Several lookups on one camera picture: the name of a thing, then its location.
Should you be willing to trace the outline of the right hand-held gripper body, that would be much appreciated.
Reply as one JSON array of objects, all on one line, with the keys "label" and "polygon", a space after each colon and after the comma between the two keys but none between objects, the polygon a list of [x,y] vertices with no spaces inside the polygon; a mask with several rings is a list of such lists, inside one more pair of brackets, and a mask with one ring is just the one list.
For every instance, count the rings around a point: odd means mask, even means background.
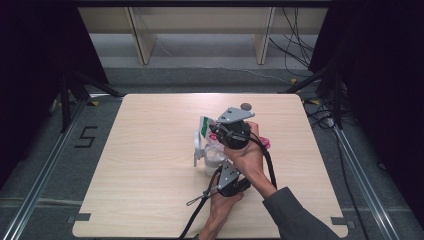
[{"label": "right hand-held gripper body", "polygon": [[227,108],[214,123],[209,125],[217,140],[230,149],[242,149],[250,141],[250,126],[245,119],[254,117],[252,111],[235,107]]}]

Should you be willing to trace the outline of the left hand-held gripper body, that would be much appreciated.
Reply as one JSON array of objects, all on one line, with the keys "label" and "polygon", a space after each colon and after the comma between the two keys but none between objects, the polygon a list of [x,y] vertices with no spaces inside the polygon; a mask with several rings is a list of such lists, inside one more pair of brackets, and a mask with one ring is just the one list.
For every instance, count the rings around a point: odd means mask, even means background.
[{"label": "left hand-held gripper body", "polygon": [[224,197],[231,197],[247,190],[251,183],[247,178],[239,179],[240,175],[240,171],[231,162],[225,160],[217,182],[218,192]]}]

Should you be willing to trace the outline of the clear container with grey lid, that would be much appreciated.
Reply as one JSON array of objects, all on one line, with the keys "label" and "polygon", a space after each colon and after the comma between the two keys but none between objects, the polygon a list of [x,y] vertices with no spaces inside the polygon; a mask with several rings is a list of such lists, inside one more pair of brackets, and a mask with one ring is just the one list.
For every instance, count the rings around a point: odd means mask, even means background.
[{"label": "clear container with grey lid", "polygon": [[214,133],[201,134],[200,130],[194,133],[194,166],[201,159],[204,160],[205,172],[212,176],[218,167],[227,159],[224,154],[224,145]]}]

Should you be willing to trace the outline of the pink and white plastic bag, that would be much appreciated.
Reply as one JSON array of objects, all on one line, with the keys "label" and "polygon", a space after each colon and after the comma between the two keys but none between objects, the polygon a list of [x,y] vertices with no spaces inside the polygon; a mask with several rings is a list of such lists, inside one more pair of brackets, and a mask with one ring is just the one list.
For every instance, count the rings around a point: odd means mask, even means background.
[{"label": "pink and white plastic bag", "polygon": [[[200,118],[200,131],[202,135],[205,135],[206,132],[211,132],[209,125],[214,123],[215,120],[202,116]],[[265,137],[258,137],[254,135],[252,132],[250,134],[250,140],[257,143],[259,146],[264,147],[268,150],[271,147],[270,141]]]}]

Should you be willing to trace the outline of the person's right hand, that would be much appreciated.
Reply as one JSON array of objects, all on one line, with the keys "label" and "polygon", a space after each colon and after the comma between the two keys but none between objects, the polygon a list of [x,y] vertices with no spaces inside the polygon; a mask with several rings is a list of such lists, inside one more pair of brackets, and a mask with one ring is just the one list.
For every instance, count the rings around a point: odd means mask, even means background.
[{"label": "person's right hand", "polygon": [[268,183],[263,170],[263,153],[257,143],[249,140],[242,149],[225,147],[224,154],[256,188]]}]

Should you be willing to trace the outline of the person's left hand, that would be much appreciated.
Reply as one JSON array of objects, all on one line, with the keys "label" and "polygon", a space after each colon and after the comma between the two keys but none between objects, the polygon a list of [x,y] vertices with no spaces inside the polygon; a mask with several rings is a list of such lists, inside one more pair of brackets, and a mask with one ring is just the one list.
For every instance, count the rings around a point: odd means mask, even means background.
[{"label": "person's left hand", "polygon": [[210,216],[213,222],[225,222],[236,203],[244,197],[243,193],[237,193],[234,196],[225,197],[220,193],[213,193],[210,203]]}]

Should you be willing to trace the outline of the black zip tie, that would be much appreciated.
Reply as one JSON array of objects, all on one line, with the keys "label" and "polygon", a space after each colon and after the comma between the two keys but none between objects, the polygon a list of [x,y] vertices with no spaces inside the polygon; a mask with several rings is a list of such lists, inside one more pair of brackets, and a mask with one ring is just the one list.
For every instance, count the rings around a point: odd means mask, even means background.
[{"label": "black zip tie", "polygon": [[209,199],[209,197],[210,197],[210,194],[204,192],[201,196],[198,196],[198,197],[186,202],[186,206],[190,206],[190,205],[194,204],[196,201],[201,200],[201,199],[207,200],[207,199]]}]

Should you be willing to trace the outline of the black metal stand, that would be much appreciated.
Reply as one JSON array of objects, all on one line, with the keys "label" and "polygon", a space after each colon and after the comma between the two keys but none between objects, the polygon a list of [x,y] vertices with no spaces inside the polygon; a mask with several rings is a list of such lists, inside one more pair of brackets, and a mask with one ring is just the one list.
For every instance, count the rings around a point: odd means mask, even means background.
[{"label": "black metal stand", "polygon": [[334,99],[332,110],[333,120],[338,128],[343,128],[341,113],[341,76],[339,71],[340,64],[340,60],[330,60],[329,63],[321,70],[317,71],[312,76],[307,77],[301,83],[295,84],[288,90],[283,91],[283,94],[293,94],[312,84],[314,81],[321,80],[317,88],[317,95],[321,98],[326,98],[329,94],[332,94]]},{"label": "black metal stand", "polygon": [[85,88],[86,85],[91,85],[113,97],[124,97],[124,94],[86,74],[78,71],[69,71],[61,79],[62,132],[65,132],[71,123],[69,94],[72,94],[77,101],[87,101],[90,95]]}]

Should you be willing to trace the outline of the black curtain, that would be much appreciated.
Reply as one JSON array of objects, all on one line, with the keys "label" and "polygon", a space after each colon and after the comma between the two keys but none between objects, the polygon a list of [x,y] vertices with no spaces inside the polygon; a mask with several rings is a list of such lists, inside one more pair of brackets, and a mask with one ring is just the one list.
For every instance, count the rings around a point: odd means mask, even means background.
[{"label": "black curtain", "polygon": [[310,65],[339,64],[355,116],[424,227],[424,0],[332,0]]},{"label": "black curtain", "polygon": [[70,71],[108,82],[79,9],[60,0],[0,0],[0,189]]}]

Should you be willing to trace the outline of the grey table bracket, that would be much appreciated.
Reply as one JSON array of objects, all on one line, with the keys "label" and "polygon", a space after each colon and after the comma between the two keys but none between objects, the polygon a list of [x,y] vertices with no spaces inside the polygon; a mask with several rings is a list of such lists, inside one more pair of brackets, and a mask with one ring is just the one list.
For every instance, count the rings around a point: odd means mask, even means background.
[{"label": "grey table bracket", "polygon": [[344,217],[332,217],[331,222],[333,225],[346,226],[348,229],[356,228],[356,224],[354,221],[348,221]]},{"label": "grey table bracket", "polygon": [[78,213],[73,216],[69,216],[66,220],[68,224],[73,224],[76,221],[89,221],[91,217],[91,213]]}]

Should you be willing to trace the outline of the metal floor rail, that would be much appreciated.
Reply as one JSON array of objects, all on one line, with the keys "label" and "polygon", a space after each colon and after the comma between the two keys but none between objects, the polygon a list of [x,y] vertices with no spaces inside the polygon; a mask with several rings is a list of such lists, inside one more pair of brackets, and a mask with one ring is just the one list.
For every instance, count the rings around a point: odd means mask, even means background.
[{"label": "metal floor rail", "polygon": [[351,169],[352,175],[380,229],[380,232],[383,235],[383,238],[385,240],[400,240],[400,236],[393,225],[393,221],[385,210],[382,201],[377,196],[370,180],[366,176],[366,173],[344,131],[339,127],[335,127],[334,131],[337,139],[340,141],[339,145],[341,146],[347,164]]},{"label": "metal floor rail", "polygon": [[41,168],[37,178],[35,179],[29,193],[23,199],[18,211],[6,229],[5,234],[0,240],[19,240],[27,222],[29,221],[37,202],[42,195],[50,176],[52,175],[62,153],[72,135],[75,125],[86,106],[86,101],[79,101],[76,103],[75,108],[71,114],[69,125],[60,133],[53,150]]}]

